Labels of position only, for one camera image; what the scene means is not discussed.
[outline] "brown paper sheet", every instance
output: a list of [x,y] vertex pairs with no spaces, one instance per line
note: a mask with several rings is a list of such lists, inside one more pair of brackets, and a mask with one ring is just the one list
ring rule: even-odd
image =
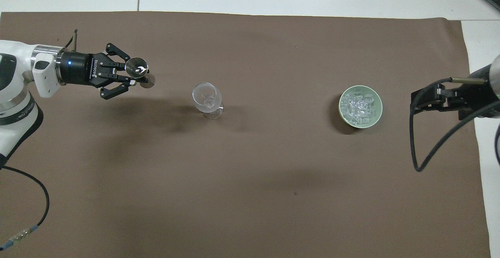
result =
[[[9,257],[489,257],[473,124],[422,173],[412,91],[467,76],[458,21],[167,12],[2,13],[0,38],[78,51],[116,46],[157,84],[103,100],[66,85],[10,166],[51,196]],[[191,101],[216,85],[225,111]],[[340,94],[375,89],[382,118],[340,119]],[[420,161],[457,114],[416,116]],[[38,221],[41,190],[0,171],[0,236]]]

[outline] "bowl of ice cubes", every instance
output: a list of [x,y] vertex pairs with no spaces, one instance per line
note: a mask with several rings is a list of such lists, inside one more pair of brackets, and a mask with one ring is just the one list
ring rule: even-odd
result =
[[354,85],[342,93],[339,114],[350,126],[369,128],[382,116],[382,100],[370,87]]

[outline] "bowl rim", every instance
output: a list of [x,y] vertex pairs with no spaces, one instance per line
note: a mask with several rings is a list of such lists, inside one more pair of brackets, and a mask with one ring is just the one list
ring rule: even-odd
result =
[[[377,119],[377,120],[376,120],[373,124],[371,124],[370,126],[363,126],[363,127],[361,127],[361,126],[355,126],[355,125],[352,125],[352,124],[348,123],[348,122],[345,120],[345,118],[343,117],[343,115],[342,115],[342,112],[341,112],[341,101],[340,101],[340,100],[342,99],[342,96],[343,96],[343,95],[344,95],[344,94],[345,94],[345,93],[346,93],[349,89],[351,89],[351,88],[353,88],[353,87],[366,87],[366,88],[370,89],[371,91],[373,91],[373,93],[375,93],[375,95],[377,95],[377,97],[378,97],[378,98],[379,98],[379,100],[380,100],[380,116],[379,116],[379,117],[378,117],[378,119]],[[342,93],[342,95],[340,96],[340,99],[339,99],[339,105],[338,105],[338,108],[339,108],[339,115],[341,116],[342,120],[343,120],[345,123],[347,123],[348,125],[350,125],[350,126],[352,126],[352,127],[354,127],[354,128],[361,128],[361,129],[364,129],[364,128],[370,128],[370,127],[374,126],[375,124],[377,124],[377,123],[379,122],[380,118],[382,117],[382,113],[384,112],[384,103],[382,102],[382,98],[380,98],[380,95],[379,95],[379,94],[378,94],[375,90],[373,90],[371,87],[367,87],[366,85],[357,84],[357,85],[353,85],[353,86],[349,87],[348,89],[346,89],[346,90]]]

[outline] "glass base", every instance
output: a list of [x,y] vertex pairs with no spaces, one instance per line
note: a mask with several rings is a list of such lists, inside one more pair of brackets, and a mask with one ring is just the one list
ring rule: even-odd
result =
[[216,119],[218,118],[224,110],[224,105],[220,103],[220,106],[217,108],[217,110],[214,110],[213,112],[204,112],[203,115],[205,115],[209,119]]

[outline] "light green bowl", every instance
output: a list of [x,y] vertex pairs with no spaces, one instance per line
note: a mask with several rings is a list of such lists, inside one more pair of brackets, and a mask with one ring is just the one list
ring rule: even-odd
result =
[[[361,95],[366,95],[366,94],[373,94],[373,104],[371,105],[371,108],[375,110],[375,116],[370,117],[370,122],[365,123],[364,125],[354,125],[352,123],[349,123],[348,120],[345,118],[345,116],[342,115],[341,111],[341,102],[342,97],[344,97],[346,94],[356,94],[359,93]],[[382,100],[380,99],[380,96],[375,92],[375,90],[371,89],[370,87],[366,87],[364,85],[354,85],[353,87],[349,87],[344,93],[341,95],[341,99],[339,100],[339,114],[341,115],[343,121],[347,123],[348,125],[355,127],[355,128],[369,128],[370,126],[375,125],[382,116]]]

